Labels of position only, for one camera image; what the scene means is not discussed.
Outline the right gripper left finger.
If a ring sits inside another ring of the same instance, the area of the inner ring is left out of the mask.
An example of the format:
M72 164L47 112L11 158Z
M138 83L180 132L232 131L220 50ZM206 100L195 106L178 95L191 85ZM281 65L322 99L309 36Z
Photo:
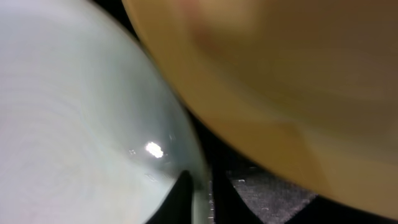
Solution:
M189 171L185 170L146 224L191 224L192 199L193 179Z

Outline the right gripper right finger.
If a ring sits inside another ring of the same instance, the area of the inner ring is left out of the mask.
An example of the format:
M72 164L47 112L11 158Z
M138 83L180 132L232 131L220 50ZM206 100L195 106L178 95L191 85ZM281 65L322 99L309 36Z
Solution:
M263 224L242 200L225 170L213 166L212 176L216 224Z

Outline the pale green plate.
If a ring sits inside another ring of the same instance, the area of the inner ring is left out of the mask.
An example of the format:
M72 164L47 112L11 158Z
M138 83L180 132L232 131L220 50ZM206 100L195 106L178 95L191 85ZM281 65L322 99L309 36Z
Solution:
M210 222L190 119L90 1L1 2L1 222L146 223L183 171Z

